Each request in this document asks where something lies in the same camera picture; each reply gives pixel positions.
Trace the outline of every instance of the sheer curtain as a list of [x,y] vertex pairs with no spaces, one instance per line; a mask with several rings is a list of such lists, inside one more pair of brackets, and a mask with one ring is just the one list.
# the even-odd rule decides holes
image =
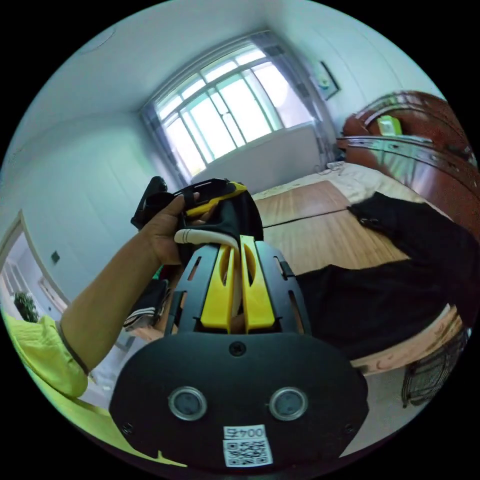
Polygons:
[[155,110],[154,102],[150,102],[148,105],[146,105],[141,114],[149,130],[153,134],[157,147],[160,150],[160,157],[164,159],[170,166],[170,169],[173,170],[173,173],[175,174],[176,178],[178,178],[182,188],[186,187],[190,184],[192,177],[190,176],[188,170],[182,168],[177,162],[172,146],[170,145],[167,132],[160,122]]
[[334,153],[325,135],[322,126],[322,117],[316,101],[310,95],[306,85],[306,83],[310,81],[308,74],[303,71],[302,65],[295,56],[286,51],[280,39],[272,31],[265,30],[254,33],[250,36],[250,40],[263,51],[277,70],[283,75],[313,118],[313,127],[315,129],[318,151],[320,153],[319,166],[321,170],[324,170],[327,167],[327,162],[334,160]]

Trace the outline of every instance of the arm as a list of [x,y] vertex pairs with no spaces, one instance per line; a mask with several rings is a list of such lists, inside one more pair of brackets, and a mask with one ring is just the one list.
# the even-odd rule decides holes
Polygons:
[[88,371],[111,350],[132,305],[160,265],[149,239],[141,231],[63,313],[63,336]]
[[[180,264],[173,235],[184,207],[183,196],[176,197],[116,253],[63,313],[64,341],[88,371],[114,346],[132,306],[160,265]],[[203,223],[208,215],[195,223]]]

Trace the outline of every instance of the sleeve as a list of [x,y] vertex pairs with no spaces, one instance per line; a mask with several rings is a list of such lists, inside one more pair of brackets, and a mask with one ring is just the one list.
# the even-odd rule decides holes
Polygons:
[[88,376],[64,344],[55,322],[44,316],[38,323],[18,320],[2,311],[5,324],[21,361],[61,394],[81,397]]

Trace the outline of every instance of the window pane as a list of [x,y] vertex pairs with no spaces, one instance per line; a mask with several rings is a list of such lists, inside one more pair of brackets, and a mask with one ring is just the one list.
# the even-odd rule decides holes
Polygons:
[[211,162],[213,160],[212,153],[210,152],[209,147],[205,143],[205,140],[202,137],[202,134],[199,132],[197,125],[195,125],[194,119],[190,115],[190,112],[186,109],[182,110],[181,117],[183,118],[184,122],[186,123],[186,126],[188,127],[191,134],[193,135],[193,138],[195,139],[196,144],[200,148],[203,158],[205,159],[206,162],[208,163]]
[[252,70],[270,97],[285,127],[312,121],[312,116],[303,102],[271,62],[255,66]]
[[235,149],[232,137],[210,98],[194,106],[190,113],[216,159]]
[[178,95],[174,96],[158,113],[160,120],[166,119],[181,103],[182,99]]
[[230,115],[230,113],[226,113],[225,115],[223,115],[223,121],[230,130],[231,136],[235,140],[236,146],[241,147],[242,145],[245,145],[244,138],[242,137],[242,134],[240,133],[240,130],[237,127],[237,124],[235,123],[232,115]]
[[218,85],[218,89],[235,117],[245,140],[251,142],[271,133],[271,130],[245,80],[238,77],[238,80],[233,82],[231,79],[222,82]]
[[234,61],[228,61],[220,66],[215,67],[213,70],[210,70],[208,73],[205,73],[204,77],[207,82],[212,82],[213,80],[221,77],[222,75],[236,69],[237,65]]
[[262,84],[259,82],[259,79],[255,76],[255,74],[251,70],[247,70],[244,72],[245,80],[253,90],[257,100],[260,102],[261,107],[263,108],[266,116],[270,124],[272,125],[274,130],[280,130],[283,125],[279,119],[279,115],[270,100],[270,97],[267,95],[265,90],[262,88]]
[[197,80],[193,85],[190,85],[183,92],[181,92],[180,95],[183,97],[184,100],[186,100],[188,97],[191,97],[195,92],[198,92],[204,86],[205,82],[203,81],[203,79]]
[[239,65],[245,65],[249,62],[253,62],[254,60],[263,59],[265,58],[265,54],[261,50],[254,50],[248,53],[244,53],[243,55],[239,55],[236,57],[236,61]]
[[176,159],[183,162],[192,176],[205,169],[202,157],[180,118],[166,128],[166,133]]

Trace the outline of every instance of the label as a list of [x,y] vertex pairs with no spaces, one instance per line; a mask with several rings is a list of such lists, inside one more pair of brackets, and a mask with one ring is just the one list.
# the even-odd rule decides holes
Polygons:
[[265,425],[224,426],[223,456],[227,467],[271,465],[274,461]]

